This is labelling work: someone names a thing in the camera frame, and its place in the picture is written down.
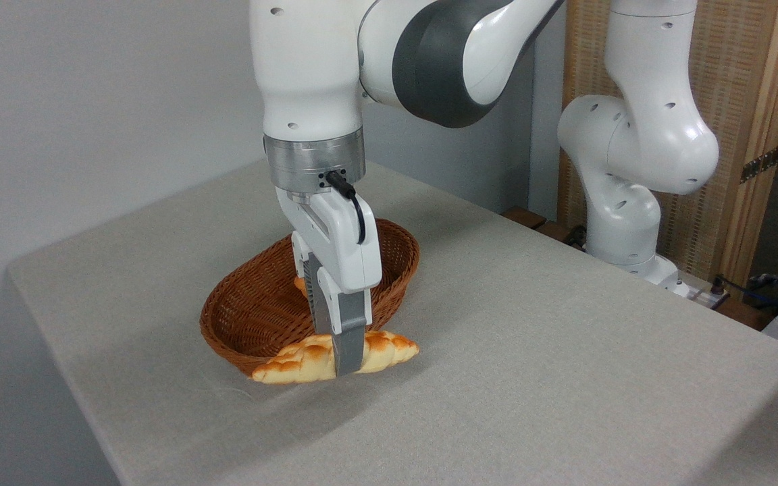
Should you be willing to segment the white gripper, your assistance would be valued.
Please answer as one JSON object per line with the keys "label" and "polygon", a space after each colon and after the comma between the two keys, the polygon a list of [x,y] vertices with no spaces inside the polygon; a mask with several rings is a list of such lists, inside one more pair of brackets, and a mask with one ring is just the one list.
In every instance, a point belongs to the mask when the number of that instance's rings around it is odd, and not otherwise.
{"label": "white gripper", "polygon": [[371,207],[337,190],[310,194],[307,204],[281,188],[276,193],[294,228],[294,264],[305,280],[315,334],[331,335],[336,376],[355,373],[362,367],[365,328],[373,323],[370,288],[382,277]]}

